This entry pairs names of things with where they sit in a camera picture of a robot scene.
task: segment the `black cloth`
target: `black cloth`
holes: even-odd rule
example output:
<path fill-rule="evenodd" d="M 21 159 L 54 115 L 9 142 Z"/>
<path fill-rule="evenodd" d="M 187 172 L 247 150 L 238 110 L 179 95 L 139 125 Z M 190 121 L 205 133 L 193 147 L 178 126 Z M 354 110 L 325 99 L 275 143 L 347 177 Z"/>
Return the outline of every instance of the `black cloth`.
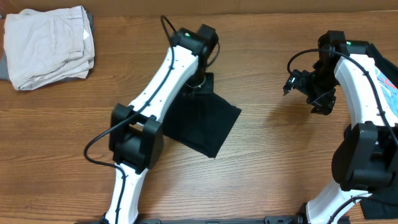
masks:
<path fill-rule="evenodd" d="M 208 156 L 216 157 L 241 109 L 215 93 L 178 94 L 163 120 L 164 135 Z"/>
<path fill-rule="evenodd" d="M 371 197 L 384 202 L 398 204 L 398 186 L 374 193 Z M 361 207 L 365 219 L 393 219 L 398 218 L 398 207 L 384 205 L 372 200 L 361 200 Z"/>

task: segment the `black cable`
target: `black cable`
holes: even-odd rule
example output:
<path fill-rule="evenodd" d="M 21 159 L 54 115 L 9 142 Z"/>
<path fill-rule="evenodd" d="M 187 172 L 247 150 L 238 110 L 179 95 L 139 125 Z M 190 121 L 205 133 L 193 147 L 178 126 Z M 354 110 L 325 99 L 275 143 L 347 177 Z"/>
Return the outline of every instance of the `black cable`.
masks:
<path fill-rule="evenodd" d="M 218 50 L 216 56 L 214 56 L 214 58 L 211 60 L 210 63 L 207 63 L 206 68 L 210 67 L 216 61 L 218 54 L 220 53 L 220 42 L 217 42 L 217 45 L 218 45 Z"/>
<path fill-rule="evenodd" d="M 384 125 L 387 127 L 388 131 L 390 132 L 392 141 L 394 142 L 396 148 L 398 149 L 397 136 L 394 134 L 390 124 L 388 123 L 388 120 L 386 118 L 386 112 L 384 112 L 382 110 L 382 106 L 381 106 L 379 95 L 378 95 L 377 90 L 376 90 L 376 86 L 374 85 L 374 82 L 373 82 L 369 72 L 366 71 L 365 68 L 362 67 L 362 65 L 360 65 L 357 61 L 355 61 L 354 59 L 350 58 L 349 56 L 347 56 L 347 55 L 345 55 L 343 53 L 336 52 L 334 50 L 327 50 L 327 49 L 308 49 L 308 50 L 303 50 L 302 52 L 299 52 L 299 53 L 295 54 L 289 60 L 289 62 L 287 63 L 287 71 L 289 72 L 289 74 L 293 75 L 292 71 L 290 71 L 290 64 L 293 62 L 293 60 L 296 59 L 298 56 L 306 54 L 306 53 L 309 53 L 309 52 L 328 52 L 328 53 L 333 53 L 333 54 L 339 55 L 339 56 L 344 57 L 345 59 L 349 60 L 350 62 L 353 62 L 364 73 L 366 78 L 368 78 L 369 84 L 370 84 L 370 86 L 372 88 L 374 99 L 376 100 L 376 104 L 377 104 L 377 108 L 379 110 L 380 117 L 381 117 Z"/>
<path fill-rule="evenodd" d="M 98 135 L 97 137 L 95 137 L 93 140 L 91 140 L 85 147 L 84 150 L 84 155 L 85 158 L 89 161 L 92 162 L 94 164 L 98 164 L 98 165 L 102 165 L 102 166 L 108 166 L 108 167 L 113 167 L 115 169 L 118 169 L 121 173 L 122 173 L 122 179 L 123 179 L 123 183 L 122 183 L 122 187 L 121 187 L 121 191 L 120 191 L 120 195 L 119 195 L 119 199 L 118 199 L 118 204 L 116 206 L 116 220 L 115 220 L 115 224 L 118 224 L 118 220 L 119 220 L 119 210 L 120 210 L 120 203 L 123 197 L 123 192 L 124 192 L 124 188 L 126 185 L 126 173 L 124 172 L 124 170 L 119 167 L 116 166 L 114 164 L 110 164 L 107 162 L 101 162 L 101 161 L 96 161 L 90 157 L 88 157 L 88 149 L 98 140 L 100 140 L 102 137 L 106 136 L 107 134 L 111 133 L 112 131 L 128 124 L 131 120 L 133 120 L 136 116 L 138 116 L 147 106 L 149 106 L 149 103 L 155 98 L 156 94 L 159 92 L 159 90 L 162 88 L 163 84 L 166 82 L 167 78 L 169 77 L 171 71 L 173 70 L 173 65 L 174 65 L 174 48 L 172 47 L 172 43 L 171 43 L 171 37 L 169 35 L 169 32 L 167 32 L 166 26 L 164 24 L 164 21 L 166 21 L 170 27 L 173 29 L 174 32 L 176 32 L 176 30 L 174 29 L 173 25 L 171 24 L 171 22 L 165 17 L 165 16 L 161 16 L 160 17 L 160 22 L 162 23 L 162 27 L 164 32 L 166 33 L 167 36 L 167 40 L 169 41 L 170 44 L 170 48 L 171 48 L 171 52 L 172 52 L 172 61 L 170 63 L 170 67 L 169 70 L 166 73 L 166 76 L 164 77 L 164 79 L 162 80 L 162 82 L 160 83 L 160 85 L 157 87 L 157 89 L 155 90 L 155 92 L 149 97 L 149 99 L 144 103 L 144 105 L 137 110 L 133 115 L 130 115 L 129 117 L 127 117 L 125 120 L 121 121 L 120 123 L 118 123 L 117 125 L 109 128 L 108 130 L 104 131 L 103 133 L 101 133 L 100 135 Z"/>
<path fill-rule="evenodd" d="M 329 221 L 327 224 L 332 224 L 335 221 L 336 216 L 349 204 L 351 203 L 356 203 L 356 200 L 372 200 L 374 202 L 382 203 L 384 205 L 392 206 L 392 207 L 398 207 L 398 204 L 396 203 L 390 203 L 390 202 L 385 202 L 376 198 L 371 198 L 371 197 L 362 197 L 362 196 L 355 196 L 350 198 L 348 201 L 346 201 L 344 204 L 340 205 L 340 207 L 337 208 L 337 210 L 332 214 L 330 217 Z"/>

